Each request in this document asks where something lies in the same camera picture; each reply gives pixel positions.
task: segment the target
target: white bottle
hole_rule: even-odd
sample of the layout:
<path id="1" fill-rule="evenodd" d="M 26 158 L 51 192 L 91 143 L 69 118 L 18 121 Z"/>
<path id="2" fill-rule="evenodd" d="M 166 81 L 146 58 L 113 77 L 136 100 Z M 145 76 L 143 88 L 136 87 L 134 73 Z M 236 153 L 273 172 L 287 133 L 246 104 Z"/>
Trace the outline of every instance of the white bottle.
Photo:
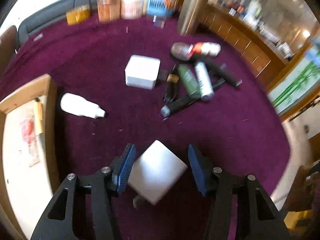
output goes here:
<path id="1" fill-rule="evenodd" d="M 106 113 L 97 104 L 70 93 L 62 96 L 60 106 L 67 113 L 91 118 L 104 117 Z"/>

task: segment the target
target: light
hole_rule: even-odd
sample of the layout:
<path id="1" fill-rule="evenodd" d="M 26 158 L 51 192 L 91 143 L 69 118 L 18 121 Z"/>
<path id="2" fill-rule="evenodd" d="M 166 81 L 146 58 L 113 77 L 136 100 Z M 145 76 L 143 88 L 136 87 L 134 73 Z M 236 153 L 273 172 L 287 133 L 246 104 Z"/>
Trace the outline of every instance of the light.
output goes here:
<path id="1" fill-rule="evenodd" d="M 305 36 L 306 38 L 310 36 L 310 32 L 308 32 L 307 30 L 303 31 L 303 36 Z"/>

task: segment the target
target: brown chair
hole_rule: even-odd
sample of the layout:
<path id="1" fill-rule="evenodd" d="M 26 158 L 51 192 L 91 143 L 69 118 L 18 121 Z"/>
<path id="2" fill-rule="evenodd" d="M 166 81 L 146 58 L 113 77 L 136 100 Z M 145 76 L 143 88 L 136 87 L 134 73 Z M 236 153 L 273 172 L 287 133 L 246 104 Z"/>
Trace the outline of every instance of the brown chair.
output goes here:
<path id="1" fill-rule="evenodd" d="M 0 75 L 16 55 L 17 27 L 12 25 L 0 36 Z"/>

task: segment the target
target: floor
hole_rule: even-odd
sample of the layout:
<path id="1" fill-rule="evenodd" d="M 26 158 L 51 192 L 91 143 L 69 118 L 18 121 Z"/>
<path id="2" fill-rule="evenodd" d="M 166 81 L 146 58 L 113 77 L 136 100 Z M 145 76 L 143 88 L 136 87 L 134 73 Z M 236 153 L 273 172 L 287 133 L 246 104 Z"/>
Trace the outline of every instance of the floor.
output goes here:
<path id="1" fill-rule="evenodd" d="M 18 28 L 22 20 L 55 1 L 57 0 L 42 0 L 39 3 L 39 0 L 18 0 L 5 19 L 4 24 L 0 27 L 0 34 L 11 25 L 16 25 Z M 311 150 L 304 132 L 302 118 L 296 118 L 292 122 L 285 121 L 282 125 L 290 143 L 291 156 L 281 180 L 271 195 L 278 209 L 281 209 L 284 204 L 299 166 L 312 162 Z"/>

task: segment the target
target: white bottle cap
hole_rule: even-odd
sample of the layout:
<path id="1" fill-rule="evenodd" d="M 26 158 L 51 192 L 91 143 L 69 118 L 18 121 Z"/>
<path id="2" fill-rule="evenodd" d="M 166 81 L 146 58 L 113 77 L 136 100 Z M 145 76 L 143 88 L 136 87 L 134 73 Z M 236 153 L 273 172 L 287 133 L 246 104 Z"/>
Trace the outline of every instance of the white bottle cap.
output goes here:
<path id="1" fill-rule="evenodd" d="M 101 108 L 98 108 L 97 112 L 96 112 L 96 115 L 95 115 L 95 118 L 104 117 L 105 114 L 106 114 L 106 111 L 102 110 Z"/>

